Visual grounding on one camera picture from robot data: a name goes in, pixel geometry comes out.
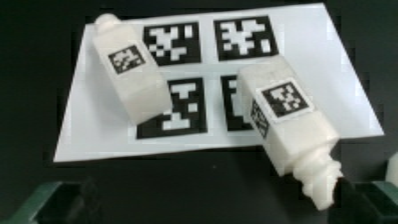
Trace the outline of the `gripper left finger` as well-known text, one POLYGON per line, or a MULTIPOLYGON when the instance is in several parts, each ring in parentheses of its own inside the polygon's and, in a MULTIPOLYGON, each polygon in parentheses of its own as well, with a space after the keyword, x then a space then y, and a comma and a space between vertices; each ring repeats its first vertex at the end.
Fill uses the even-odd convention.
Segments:
POLYGON ((12 224, 65 222, 77 196, 77 183, 58 181, 42 184, 12 217, 12 224))

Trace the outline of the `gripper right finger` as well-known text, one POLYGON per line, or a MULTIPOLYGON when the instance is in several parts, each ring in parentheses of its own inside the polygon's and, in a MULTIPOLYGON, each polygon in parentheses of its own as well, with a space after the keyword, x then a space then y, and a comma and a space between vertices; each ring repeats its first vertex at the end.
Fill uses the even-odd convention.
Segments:
POLYGON ((398 187, 388 181, 340 181, 338 224, 398 224, 398 187))

